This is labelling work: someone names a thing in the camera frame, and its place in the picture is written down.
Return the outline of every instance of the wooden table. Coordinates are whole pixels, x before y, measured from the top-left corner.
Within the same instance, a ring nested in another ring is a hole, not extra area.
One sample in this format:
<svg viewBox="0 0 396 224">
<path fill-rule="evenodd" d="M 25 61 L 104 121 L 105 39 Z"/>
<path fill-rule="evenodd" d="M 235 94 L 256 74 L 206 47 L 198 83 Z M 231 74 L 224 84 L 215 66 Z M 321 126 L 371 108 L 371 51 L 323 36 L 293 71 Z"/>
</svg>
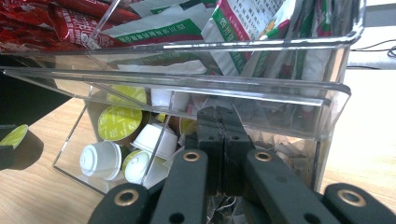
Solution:
<svg viewBox="0 0 396 224">
<path fill-rule="evenodd" d="M 346 182 L 396 213 L 396 71 L 347 70 L 352 97 L 339 119 L 322 186 Z M 0 172 L 0 223 L 87 223 L 103 196 L 52 168 L 83 103 L 72 99 L 33 124 L 44 142 L 38 162 Z"/>
</svg>

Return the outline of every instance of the desk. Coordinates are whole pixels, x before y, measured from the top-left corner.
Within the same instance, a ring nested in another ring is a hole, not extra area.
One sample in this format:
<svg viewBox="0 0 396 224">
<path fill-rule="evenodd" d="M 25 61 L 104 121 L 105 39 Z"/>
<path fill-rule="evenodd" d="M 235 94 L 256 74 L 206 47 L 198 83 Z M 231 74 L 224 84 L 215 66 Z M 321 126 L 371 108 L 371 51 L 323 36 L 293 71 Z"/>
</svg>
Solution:
<svg viewBox="0 0 396 224">
<path fill-rule="evenodd" d="M 396 213 L 396 71 L 347 70 L 345 83 L 353 93 L 335 127 L 322 186 L 356 185 Z M 30 127 L 44 151 L 24 171 L 0 172 L 0 223 L 87 223 L 103 196 L 51 167 L 82 107 L 72 99 Z"/>
</svg>

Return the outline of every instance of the metal ring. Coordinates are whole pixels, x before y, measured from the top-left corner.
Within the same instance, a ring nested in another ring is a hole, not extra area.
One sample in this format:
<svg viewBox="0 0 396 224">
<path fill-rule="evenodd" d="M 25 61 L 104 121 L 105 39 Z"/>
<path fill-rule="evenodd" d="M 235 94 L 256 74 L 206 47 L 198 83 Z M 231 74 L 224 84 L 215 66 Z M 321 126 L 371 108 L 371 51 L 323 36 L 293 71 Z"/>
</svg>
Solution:
<svg viewBox="0 0 396 224">
<path fill-rule="evenodd" d="M 122 196 L 124 194 L 127 193 L 131 193 L 132 197 L 128 198 L 128 199 L 122 199 Z M 133 203 L 135 203 L 137 201 L 137 199 L 139 198 L 139 192 L 137 192 L 137 190 L 135 189 L 124 189 L 122 191 L 120 191 L 116 197 L 114 198 L 114 203 L 118 206 L 128 206 L 131 205 Z"/>
<path fill-rule="evenodd" d="M 257 152 L 254 154 L 254 157 L 256 157 L 257 160 L 259 161 L 271 161 L 272 156 L 266 152 Z"/>
<path fill-rule="evenodd" d="M 357 201 L 353 201 L 350 200 L 346 195 L 352 195 L 354 197 L 357 198 Z M 341 200 L 343 200 L 345 203 L 349 203 L 353 206 L 357 206 L 357 207 L 363 207 L 366 205 L 366 200 L 364 200 L 363 197 L 361 197 L 361 195 L 359 195 L 359 193 L 349 190 L 349 189 L 340 189 L 337 191 L 337 195 L 338 197 L 340 197 Z"/>
<path fill-rule="evenodd" d="M 185 161 L 198 161 L 199 159 L 201 159 L 201 155 L 196 152 L 188 152 L 183 155 L 183 159 Z"/>
</svg>

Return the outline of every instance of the wooden desk surface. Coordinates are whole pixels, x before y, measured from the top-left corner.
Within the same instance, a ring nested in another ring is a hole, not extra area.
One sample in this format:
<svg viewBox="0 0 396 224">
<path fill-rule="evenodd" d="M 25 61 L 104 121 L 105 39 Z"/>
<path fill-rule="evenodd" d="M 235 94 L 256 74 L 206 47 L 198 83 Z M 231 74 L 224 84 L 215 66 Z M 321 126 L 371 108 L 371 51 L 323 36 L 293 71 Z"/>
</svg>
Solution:
<svg viewBox="0 0 396 224">
<path fill-rule="evenodd" d="M 396 71 L 348 70 L 352 97 L 339 119 L 322 187 L 346 182 L 396 213 Z M 103 196 L 52 168 L 83 103 L 72 99 L 30 127 L 44 142 L 38 162 L 0 172 L 0 223 L 87 223 Z"/>
</svg>

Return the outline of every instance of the brass grommet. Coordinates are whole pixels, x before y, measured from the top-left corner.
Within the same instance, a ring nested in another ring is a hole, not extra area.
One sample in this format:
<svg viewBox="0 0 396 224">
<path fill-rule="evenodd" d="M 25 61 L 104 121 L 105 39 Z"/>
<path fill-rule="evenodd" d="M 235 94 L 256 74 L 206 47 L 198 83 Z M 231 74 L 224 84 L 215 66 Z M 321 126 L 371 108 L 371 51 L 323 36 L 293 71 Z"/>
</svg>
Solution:
<svg viewBox="0 0 396 224">
<path fill-rule="evenodd" d="M 125 196 L 125 194 L 132 194 L 132 197 L 123 199 L 122 196 Z M 114 198 L 114 203 L 122 207 L 128 206 L 135 203 L 138 198 L 139 198 L 139 193 L 135 189 L 124 189 L 116 195 L 116 197 Z"/>
<path fill-rule="evenodd" d="M 340 197 L 341 200 L 343 200 L 345 203 L 349 203 L 353 206 L 357 207 L 363 207 L 366 205 L 366 200 L 364 200 L 359 193 L 349 190 L 349 189 L 340 189 L 337 191 L 338 197 Z M 350 195 L 351 197 L 354 197 L 356 200 L 350 199 L 350 196 L 348 197 L 347 195 Z"/>
<path fill-rule="evenodd" d="M 271 161 L 272 156 L 266 152 L 257 152 L 254 154 L 254 157 L 256 157 L 257 160 L 259 161 Z"/>
<path fill-rule="evenodd" d="M 198 161 L 201 159 L 201 155 L 196 152 L 187 152 L 183 155 L 185 161 Z"/>
</svg>

